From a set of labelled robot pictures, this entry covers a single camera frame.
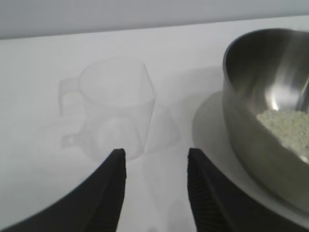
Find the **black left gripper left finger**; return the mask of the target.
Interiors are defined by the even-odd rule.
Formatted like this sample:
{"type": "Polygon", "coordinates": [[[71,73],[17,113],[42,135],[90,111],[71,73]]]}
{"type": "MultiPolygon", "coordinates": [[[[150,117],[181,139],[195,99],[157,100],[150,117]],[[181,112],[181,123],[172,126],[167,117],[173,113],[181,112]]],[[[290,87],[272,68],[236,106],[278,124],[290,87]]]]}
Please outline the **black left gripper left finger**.
{"type": "Polygon", "coordinates": [[[114,232],[126,187],[126,153],[115,149],[79,186],[6,232],[114,232]]]}

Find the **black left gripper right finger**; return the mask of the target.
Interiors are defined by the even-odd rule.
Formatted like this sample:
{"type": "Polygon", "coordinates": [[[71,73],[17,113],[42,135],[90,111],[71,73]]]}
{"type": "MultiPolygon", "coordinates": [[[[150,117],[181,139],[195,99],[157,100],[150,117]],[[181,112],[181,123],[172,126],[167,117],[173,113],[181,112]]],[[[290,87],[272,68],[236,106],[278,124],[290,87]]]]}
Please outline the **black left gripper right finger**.
{"type": "Polygon", "coordinates": [[[190,148],[187,190],[198,232],[305,232],[234,185],[199,148],[190,148]]]}

